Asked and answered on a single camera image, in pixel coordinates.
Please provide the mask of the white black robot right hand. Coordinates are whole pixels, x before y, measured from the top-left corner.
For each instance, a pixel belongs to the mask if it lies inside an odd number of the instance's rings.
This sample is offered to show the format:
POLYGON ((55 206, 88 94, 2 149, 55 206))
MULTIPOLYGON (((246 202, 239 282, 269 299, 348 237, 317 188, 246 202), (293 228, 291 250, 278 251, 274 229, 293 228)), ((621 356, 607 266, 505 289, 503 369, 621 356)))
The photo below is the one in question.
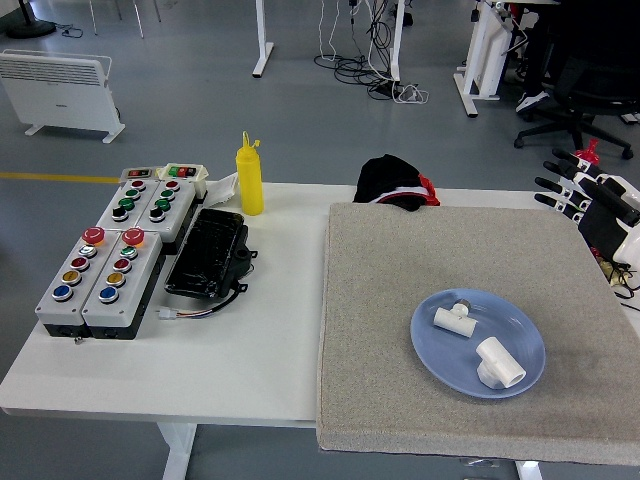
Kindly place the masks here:
POLYGON ((549 194, 534 199, 571 219, 588 243, 605 260, 639 267, 639 190, 621 176, 562 149, 553 149, 555 162, 543 166, 565 180, 537 177, 549 194))

